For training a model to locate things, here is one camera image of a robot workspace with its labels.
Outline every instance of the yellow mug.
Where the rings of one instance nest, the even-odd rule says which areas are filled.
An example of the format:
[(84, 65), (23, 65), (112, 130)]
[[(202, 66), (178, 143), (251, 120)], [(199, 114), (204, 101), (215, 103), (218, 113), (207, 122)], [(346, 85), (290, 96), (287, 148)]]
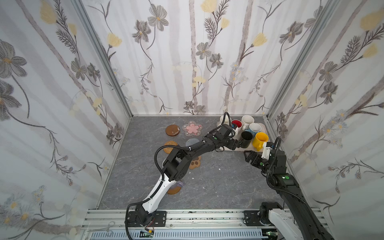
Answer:
[(256, 133), (255, 139), (252, 142), (252, 145), (256, 148), (256, 151), (260, 151), (263, 148), (263, 144), (268, 142), (268, 135), (263, 132)]

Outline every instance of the robotic arm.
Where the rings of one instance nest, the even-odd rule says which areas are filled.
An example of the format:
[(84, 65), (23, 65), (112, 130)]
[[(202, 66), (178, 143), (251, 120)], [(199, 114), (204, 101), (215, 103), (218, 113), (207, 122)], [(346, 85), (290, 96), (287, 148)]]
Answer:
[[(238, 141), (232, 139), (234, 135), (233, 128), (224, 124), (225, 115), (229, 118), (229, 114), (226, 112), (222, 124), (204, 136), (202, 142), (189, 147), (162, 146), (155, 152), (155, 165), (159, 169), (161, 176), (145, 200), (129, 204), (127, 207), (125, 223), (127, 235), (130, 240), (132, 240), (132, 238), (129, 235), (127, 227), (129, 223), (132, 223), (132, 219), (129, 220), (128, 217), (130, 206), (136, 206), (136, 219), (134, 219), (133, 222), (136, 221), (141, 226), (148, 226), (154, 219), (153, 214), (157, 210), (161, 199), (174, 183), (185, 176), (193, 159), (206, 152), (211, 152), (224, 146), (231, 150), (235, 150), (236, 147), (238, 147)], [(303, 200), (304, 196), (295, 178), (286, 173), (286, 156), (283, 151), (279, 150), (279, 141), (281, 140), (276, 140), (275, 143), (267, 143), (264, 152), (270, 151), (270, 154), (264, 153), (262, 156), (253, 151), (245, 151), (246, 161), (250, 162), (252, 166), (261, 169), (263, 173), (266, 173), (269, 187), (276, 190), (287, 203), (294, 218), (297, 220), (304, 239), (333, 240), (333, 237), (321, 225), (309, 205)], [(164, 160), (161, 168), (157, 162), (157, 154), (161, 149), (166, 147), (173, 147), (173, 150)], [(295, 235), (295, 231), (298, 231), (298, 229), (295, 229), (295, 225), (291, 226), (292, 224), (284, 223), (279, 227), (276, 224), (276, 222), (283, 221), (281, 214), (281, 206), (278, 203), (264, 202), (260, 206), (259, 221), (264, 225), (275, 224), (284, 236), (287, 236), (287, 234)]]

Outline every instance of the beige tray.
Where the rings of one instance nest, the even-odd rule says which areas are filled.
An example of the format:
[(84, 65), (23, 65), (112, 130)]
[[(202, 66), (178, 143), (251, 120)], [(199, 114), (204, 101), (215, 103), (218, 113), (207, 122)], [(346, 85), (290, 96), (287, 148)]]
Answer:
[[(257, 124), (259, 124), (259, 125), (261, 126), (261, 128), (262, 128), (262, 130), (261, 130), (260, 132), (263, 132), (263, 133), (265, 133), (266, 135), (268, 135), (267, 132), (266, 132), (265, 125), (262, 124), (262, 123), (260, 123), (260, 122), (257, 122)], [(243, 131), (240, 130), (239, 133), (237, 134), (237, 136), (233, 137), (233, 139), (236, 139), (236, 140), (239, 140), (239, 141), (240, 141), (240, 139), (241, 139), (241, 133), (242, 133), (242, 132), (243, 132)], [(252, 151), (255, 151), (255, 152), (256, 152), (256, 148), (252, 145), (253, 139), (254, 139), (254, 138), (252, 138), (252, 141), (251, 141), (251, 143), (249, 144), (249, 146), (248, 146), (247, 148), (241, 148), (241, 147), (239, 147), (239, 148), (236, 148), (236, 149), (233, 150), (233, 151), (248, 151), (248, 150), (252, 150)], [(229, 149), (229, 148), (227, 148), (227, 147), (224, 147), (224, 150), (232, 151), (231, 149)]]

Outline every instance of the floral wallpaper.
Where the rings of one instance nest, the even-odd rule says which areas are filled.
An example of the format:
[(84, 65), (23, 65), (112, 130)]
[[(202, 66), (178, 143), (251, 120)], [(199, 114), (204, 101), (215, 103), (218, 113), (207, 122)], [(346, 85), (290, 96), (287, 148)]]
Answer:
[(133, 113), (192, 115), (267, 114), (326, 1), (83, 4)]
[(128, 118), (68, 1), (0, 3), (0, 232), (74, 239)]
[(384, 3), (343, 0), (273, 126), (335, 239), (382, 239)]

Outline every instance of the blue mug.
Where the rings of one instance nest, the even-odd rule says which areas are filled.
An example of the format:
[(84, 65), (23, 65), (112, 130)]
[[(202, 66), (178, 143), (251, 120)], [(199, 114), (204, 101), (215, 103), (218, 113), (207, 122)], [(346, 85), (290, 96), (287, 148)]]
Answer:
[(257, 123), (251, 123), (249, 125), (249, 128), (245, 130), (246, 132), (250, 132), (253, 137), (256, 136), (256, 133), (260, 132), (262, 130), (262, 127)]

